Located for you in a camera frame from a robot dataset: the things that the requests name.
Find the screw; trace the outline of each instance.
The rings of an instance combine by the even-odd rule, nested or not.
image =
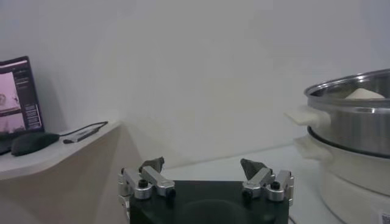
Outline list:
[[[138,187],[139,187],[139,188],[145,188],[145,187],[147,187],[147,181],[144,180],[144,179],[140,179],[139,182],[138,182]]]
[[[274,181],[274,182],[271,183],[271,189],[272,190],[279,190],[279,188],[280,188],[280,183],[279,182]]]

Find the stainless steel pot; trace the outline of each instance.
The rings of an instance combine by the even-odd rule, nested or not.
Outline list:
[[[385,98],[346,99],[358,88]],[[390,69],[314,85],[305,95],[308,107],[287,113],[295,122],[337,148],[390,158]]]

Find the cable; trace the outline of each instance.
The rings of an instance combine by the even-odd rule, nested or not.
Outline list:
[[[69,132],[69,133],[62,134],[62,135],[60,135],[60,137],[65,137],[65,136],[74,134],[74,133],[76,133],[76,132],[79,132],[79,131],[81,131],[81,130],[84,130],[84,129],[86,129],[86,128],[89,128],[89,127],[95,126],[95,125],[100,125],[100,126],[98,126],[98,127],[96,128],[96,129],[98,130],[98,129],[102,128],[103,126],[105,126],[106,124],[108,124],[108,121],[93,123],[93,124],[87,125],[87,126],[85,126],[85,127],[79,128],[79,129],[77,129],[76,131],[71,131],[71,132]]]
[[[288,219],[290,219],[290,221],[292,222],[292,224],[298,224],[297,220],[294,219],[293,216],[289,215],[289,216],[288,216]]]

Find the white wall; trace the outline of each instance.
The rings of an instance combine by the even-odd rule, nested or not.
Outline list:
[[[117,117],[133,154],[178,166],[302,135],[282,112],[305,103],[304,88],[390,67],[389,9],[386,0],[0,0],[0,60],[31,57],[48,130]]]

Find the metal bracket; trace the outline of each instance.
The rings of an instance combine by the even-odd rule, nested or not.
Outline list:
[[[139,200],[149,199],[152,195],[152,187],[150,183],[142,179],[139,173],[133,169],[123,169],[123,179],[130,187],[131,194]]]
[[[272,170],[268,168],[261,168],[252,179],[243,182],[243,197],[250,201],[253,198],[258,198],[261,194],[262,188],[267,184],[273,182],[275,175]]]
[[[124,208],[124,216],[130,221],[130,196],[131,190],[127,181],[124,179],[122,172],[118,174],[118,199]]]
[[[167,180],[151,166],[143,167],[141,176],[156,187],[158,195],[168,199],[174,198],[176,196],[175,182],[172,180]]]
[[[294,176],[288,170],[282,170],[276,176],[275,181],[266,186],[267,198],[270,201],[283,201],[288,199],[289,205],[293,205]]]

